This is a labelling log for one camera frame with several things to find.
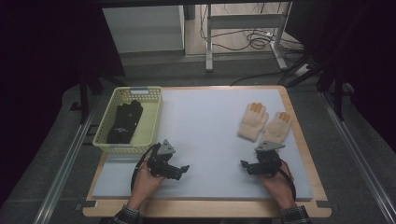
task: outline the sleeve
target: sleeve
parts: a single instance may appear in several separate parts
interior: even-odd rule
[[[122,209],[108,222],[108,224],[137,224],[139,211],[124,205]]]
[[[304,206],[297,206],[290,209],[281,209],[280,215],[283,224],[311,224],[311,219],[306,213]]]

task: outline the black cable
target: black cable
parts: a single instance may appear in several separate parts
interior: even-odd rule
[[[283,38],[280,38],[280,40],[285,41],[285,42],[289,42],[289,43],[293,43],[293,44],[300,44],[300,45],[302,45],[302,43],[300,43],[300,42],[298,42],[298,41],[292,41],[292,40],[287,40],[287,39],[283,39]]]
[[[236,81],[234,81],[233,83],[230,84],[230,86],[233,86],[235,83],[245,80],[245,79],[249,79],[249,78],[254,78],[254,77],[263,77],[263,76],[269,76],[269,75],[277,75],[277,74],[284,74],[284,76],[278,81],[278,84],[283,81],[283,79],[285,78],[285,73],[287,74],[288,72],[292,71],[293,69],[295,69],[297,66],[300,66],[301,64],[304,63],[304,61],[302,61],[302,58],[299,59],[299,61],[297,61],[297,63],[295,63],[291,68],[288,68],[285,71],[280,71],[280,72],[274,72],[274,73],[264,73],[264,74],[258,74],[258,75],[253,75],[253,76],[249,76],[249,77],[241,77],[239,79],[237,79]]]
[[[279,10],[280,10],[280,4],[282,4],[281,2],[279,2],[279,5],[277,6],[277,12],[276,13],[279,13]]]
[[[297,61],[292,61],[290,58],[288,58],[288,55],[289,54],[304,54],[304,52],[299,52],[299,51],[297,51],[297,52],[287,52],[287,53],[285,53],[285,59],[287,60],[287,61],[289,61],[289,62],[291,62],[291,63],[297,63],[298,62],[298,60]]]
[[[296,187],[294,186],[293,179],[291,178],[291,172],[290,172],[289,166],[288,166],[288,164],[287,164],[285,161],[282,160],[282,162],[285,163],[286,168],[288,169],[288,173],[289,173],[289,174],[286,174],[286,173],[285,173],[282,169],[280,169],[280,168],[279,168],[278,172],[279,172],[280,174],[282,174],[283,177],[286,178],[286,181],[288,181],[288,185],[290,186],[290,189],[291,189],[291,195],[293,196],[293,200],[296,201]]]
[[[225,4],[224,4],[224,10],[228,13],[228,14],[230,14],[230,12],[227,10],[227,8],[225,7]]]
[[[286,48],[285,46],[279,44],[279,48],[282,49],[285,52],[295,52],[295,53],[306,53],[305,49],[289,49]]]
[[[265,8],[265,3],[262,3],[262,10],[260,10],[260,14],[262,14],[262,12],[264,11]]]
[[[142,165],[143,161],[145,160],[145,158],[147,157],[147,155],[149,154],[149,152],[154,148],[157,147],[159,145],[159,143],[152,145],[151,147],[148,148],[148,150],[143,154],[143,156],[140,158],[139,162],[136,164],[136,166],[134,167],[134,173],[132,174],[132,179],[131,179],[131,191],[134,189],[134,181],[136,180],[137,177],[137,173],[139,172],[139,168]]]
[[[264,7],[265,7],[265,4],[262,5],[261,13],[263,12]],[[200,35],[201,35],[201,38],[204,39],[205,41],[207,41],[207,38],[206,38],[205,32],[204,32],[204,20],[205,20],[206,11],[207,11],[207,6],[206,6],[206,8],[205,8],[205,12],[204,12],[204,15],[203,15],[203,13],[202,13],[202,5],[200,5],[200,14],[201,14],[201,28],[200,28],[201,30],[200,30]],[[242,33],[242,32],[245,32],[245,31],[246,31],[246,30],[239,30],[239,31],[228,32],[228,33],[223,33],[223,34],[219,34],[219,35],[212,35],[211,37],[213,38],[213,37],[217,37],[217,36],[221,36],[221,35],[237,34],[237,33]],[[269,38],[268,36],[266,36],[266,35],[260,35],[260,36],[262,36],[262,37],[252,38],[254,35],[259,35],[259,34],[256,33],[256,31],[257,31],[257,32],[264,32],[264,31],[261,31],[261,30],[258,30],[258,29],[255,28],[251,34],[247,35],[247,41],[248,41],[247,45],[244,46],[244,47],[242,47],[242,48],[240,48],[240,49],[231,49],[231,48],[225,47],[225,46],[220,45],[220,44],[212,44],[212,45],[213,45],[213,46],[218,46],[218,47],[221,47],[221,48],[225,48],[225,49],[228,49],[228,50],[233,50],[233,51],[238,51],[238,50],[246,49],[246,48],[248,48],[249,46],[251,46],[251,47],[254,48],[254,49],[264,49],[264,48],[271,42],[271,40],[270,40],[270,38]]]
[[[250,14],[252,14],[253,13],[253,11],[254,11],[254,9],[257,7],[259,5],[259,3],[256,3],[256,6],[254,6],[254,8],[253,9],[251,9],[251,12],[250,12]]]

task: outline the black curtain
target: black curtain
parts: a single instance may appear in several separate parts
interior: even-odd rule
[[[99,5],[0,4],[2,203],[47,136],[64,92],[81,76],[124,72]]]
[[[372,1],[346,46],[345,81],[351,102],[396,151],[396,3]]]

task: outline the yellow basket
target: yellow basket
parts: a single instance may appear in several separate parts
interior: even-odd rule
[[[107,135],[114,125],[117,106],[130,104],[132,100],[143,106],[143,113],[137,124],[130,144],[109,144]],[[106,112],[93,138],[93,145],[108,153],[142,154],[157,140],[163,108],[161,87],[119,87],[113,91]]]

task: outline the black strap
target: black strap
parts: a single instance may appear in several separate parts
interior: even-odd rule
[[[291,193],[292,193],[292,195],[293,195],[293,200],[294,201],[296,201],[296,187],[294,186],[294,183],[293,183],[293,180],[291,179],[291,177],[290,177],[290,170],[289,170],[289,166],[288,166],[288,164],[287,163],[285,163],[285,165],[286,165],[286,167],[288,168],[288,175],[282,170],[282,169],[280,169],[279,168],[279,172],[286,178],[286,180],[288,181],[288,184],[289,184],[289,186],[290,186],[290,188],[291,188]]]
[[[158,145],[159,143],[152,145],[151,147],[148,148],[148,150],[143,154],[143,156],[140,158],[139,162],[136,164],[134,167],[134,173],[132,174],[132,179],[131,179],[131,192],[134,189],[134,181],[136,180],[137,173],[139,172],[139,168],[142,165],[143,161],[149,154],[149,152]]]

